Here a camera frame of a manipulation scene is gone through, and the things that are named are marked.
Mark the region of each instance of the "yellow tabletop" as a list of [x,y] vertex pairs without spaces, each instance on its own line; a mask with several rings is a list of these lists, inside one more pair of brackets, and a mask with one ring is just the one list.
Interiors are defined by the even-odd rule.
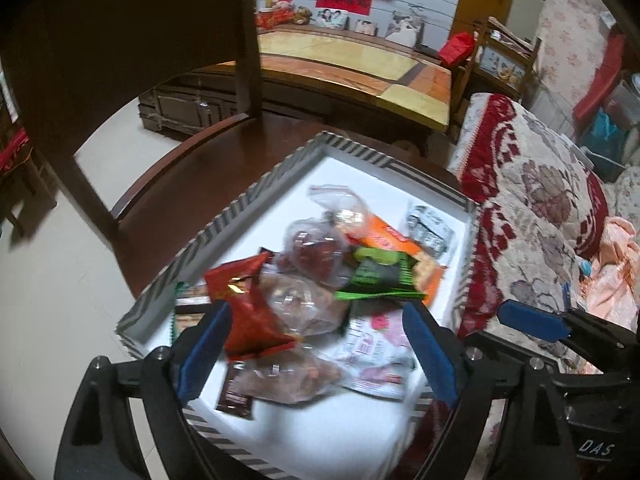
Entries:
[[258,39],[265,76],[334,91],[441,132],[449,126],[451,72],[441,66],[350,38],[275,30]]

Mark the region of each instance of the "chair seat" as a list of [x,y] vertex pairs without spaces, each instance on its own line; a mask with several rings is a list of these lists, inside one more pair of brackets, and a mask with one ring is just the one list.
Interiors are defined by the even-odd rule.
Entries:
[[[138,297],[175,254],[231,201],[324,129],[319,123],[264,113],[204,142],[158,178],[124,215],[113,245],[133,295]],[[425,159],[368,137],[347,135],[405,160],[450,186],[458,185],[452,174]],[[130,189],[136,188],[140,188],[139,181]]]

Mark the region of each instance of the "tiled floor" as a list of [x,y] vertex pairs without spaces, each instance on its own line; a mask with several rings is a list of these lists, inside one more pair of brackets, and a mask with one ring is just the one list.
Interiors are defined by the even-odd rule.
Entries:
[[[142,128],[136,103],[92,136],[78,160],[107,206],[176,145]],[[91,359],[128,357],[113,334],[133,298],[111,252],[62,193],[28,240],[0,238],[0,428],[37,480],[53,477],[58,443]],[[165,478],[140,402],[134,405],[153,478]]]

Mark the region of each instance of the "floral blanket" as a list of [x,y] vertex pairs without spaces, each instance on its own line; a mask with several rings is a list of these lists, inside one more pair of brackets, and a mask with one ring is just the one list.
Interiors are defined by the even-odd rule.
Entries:
[[498,94],[472,97],[449,170],[481,204],[458,335],[487,329],[555,357],[562,371],[576,371],[581,362],[564,345],[523,336],[493,318],[509,298],[558,311],[564,309],[562,284],[579,290],[576,254],[593,256],[608,215],[600,181],[558,135]]

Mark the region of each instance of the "blue gripper pad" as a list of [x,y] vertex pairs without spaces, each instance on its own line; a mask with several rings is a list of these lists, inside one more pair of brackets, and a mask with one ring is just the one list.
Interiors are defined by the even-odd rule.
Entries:
[[456,370],[452,362],[447,358],[431,328],[422,318],[418,311],[419,308],[425,307],[421,303],[419,306],[409,302],[404,304],[402,309],[404,333],[414,349],[415,356],[418,358],[420,366],[422,366],[424,375],[427,377],[436,399],[443,400],[447,406],[453,408],[458,402]]
[[172,377],[175,394],[183,405],[200,396],[231,332],[231,322],[231,306],[218,300],[196,326],[184,330],[174,343]]
[[507,300],[498,307],[498,320],[506,326],[550,343],[565,339],[571,333],[559,314],[544,312],[513,300]]

